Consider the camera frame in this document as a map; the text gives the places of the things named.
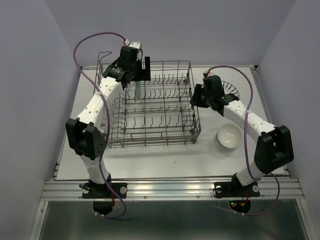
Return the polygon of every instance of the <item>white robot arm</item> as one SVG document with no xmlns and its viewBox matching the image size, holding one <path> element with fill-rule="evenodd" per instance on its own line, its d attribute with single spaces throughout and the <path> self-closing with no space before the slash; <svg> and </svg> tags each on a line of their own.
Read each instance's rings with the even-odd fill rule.
<svg viewBox="0 0 320 240">
<path fill-rule="evenodd" d="M 247 108 L 232 93 L 225 94 L 217 75 L 205 76 L 203 85 L 196 84 L 190 103 L 200 108 L 210 107 L 244 129 Z M 242 197 L 248 191 L 251 197 L 258 197 L 260 193 L 253 191 L 256 180 L 294 159 L 291 134 L 287 127 L 277 127 L 252 112 L 248 112 L 246 126 L 246 133 L 256 142 L 254 162 L 250 164 L 251 175 L 246 167 L 235 173 L 231 182 L 216 182 L 215 187 L 220 187 L 219 191 L 214 192 L 217 198 Z"/>
<path fill-rule="evenodd" d="M 100 172 L 100 165 L 103 175 L 111 184 L 111 175 L 105 168 L 104 161 L 100 162 L 100 157 L 106 148 L 105 136 L 100 129 L 103 118 L 107 115 L 101 95 L 104 95 L 106 103 L 111 106 L 115 98 L 130 82 L 149 80 L 150 58 L 145 57 L 145 69 L 143 69 L 141 43 L 132 42 L 128 46 L 123 46 L 119 58 L 103 73 L 99 84 L 100 92 L 93 95 L 90 102 L 75 119 L 67 120 L 65 126 L 69 146 L 83 160 L 89 173 L 88 183 L 82 186 L 87 190 L 84 192 L 85 198 L 103 198 L 108 195 L 108 188 Z"/>
</svg>

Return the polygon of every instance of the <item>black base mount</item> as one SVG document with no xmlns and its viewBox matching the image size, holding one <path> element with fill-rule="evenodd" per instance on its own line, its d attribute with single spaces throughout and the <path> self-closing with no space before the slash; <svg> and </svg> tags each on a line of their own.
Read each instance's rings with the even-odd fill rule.
<svg viewBox="0 0 320 240">
<path fill-rule="evenodd" d="M 127 197 L 128 184 L 126 182 L 111 182 L 110 174 L 107 178 L 107 182 L 120 198 L 125 199 Z M 89 180 L 85 184 L 80 184 L 79 187 L 83 189 L 83 199 L 112 199 L 115 197 L 106 184 L 98 184 Z"/>
<path fill-rule="evenodd" d="M 260 197 L 259 187 L 256 181 L 247 186 L 242 186 L 236 175 L 233 175 L 231 181 L 219 181 L 214 183 L 213 195 L 217 199 L 242 198 L 247 194 L 249 194 L 250 198 Z"/>
</svg>

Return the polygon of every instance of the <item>glass panel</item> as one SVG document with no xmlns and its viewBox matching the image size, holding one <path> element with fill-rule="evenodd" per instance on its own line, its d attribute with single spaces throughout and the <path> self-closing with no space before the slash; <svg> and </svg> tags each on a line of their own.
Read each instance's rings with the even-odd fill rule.
<svg viewBox="0 0 320 240">
<path fill-rule="evenodd" d="M 251 201 L 251 213 L 263 211 L 272 200 Z M 122 219 L 95 216 L 92 202 L 50 202 L 42 240 L 304 240 L 297 202 L 280 200 L 262 216 L 235 215 L 227 201 L 128 202 Z"/>
</svg>

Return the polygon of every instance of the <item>lavender wall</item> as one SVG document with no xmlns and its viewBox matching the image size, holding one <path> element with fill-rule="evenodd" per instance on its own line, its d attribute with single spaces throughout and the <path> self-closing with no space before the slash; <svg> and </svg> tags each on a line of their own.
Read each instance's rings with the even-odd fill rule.
<svg viewBox="0 0 320 240">
<path fill-rule="evenodd" d="M 141 41 L 154 61 L 192 64 L 258 64 L 294 0 L 46 0 L 71 49 L 96 32 L 118 32 Z M 117 37 L 81 45 L 82 66 L 98 52 L 120 49 Z M 119 51 L 112 56 L 116 58 Z"/>
<path fill-rule="evenodd" d="M 29 239 L 79 77 L 44 0 L 0 7 L 0 239 Z"/>
<path fill-rule="evenodd" d="M 290 128 L 295 160 L 316 229 L 320 229 L 320 1 L 297 0 L 258 67 L 275 124 Z"/>
</svg>

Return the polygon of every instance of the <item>metal wire basket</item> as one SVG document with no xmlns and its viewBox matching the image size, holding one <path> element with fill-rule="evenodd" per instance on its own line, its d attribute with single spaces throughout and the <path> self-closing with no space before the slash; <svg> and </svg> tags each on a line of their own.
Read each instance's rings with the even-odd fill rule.
<svg viewBox="0 0 320 240">
<path fill-rule="evenodd" d="M 100 83 L 110 52 L 100 52 L 95 82 Z M 110 107 L 108 146 L 150 146 L 195 143 L 201 132 L 198 108 L 190 105 L 194 80 L 190 61 L 153 61 L 151 80 L 141 82 L 135 102 L 135 83 Z M 101 132 L 106 133 L 106 123 Z"/>
</svg>

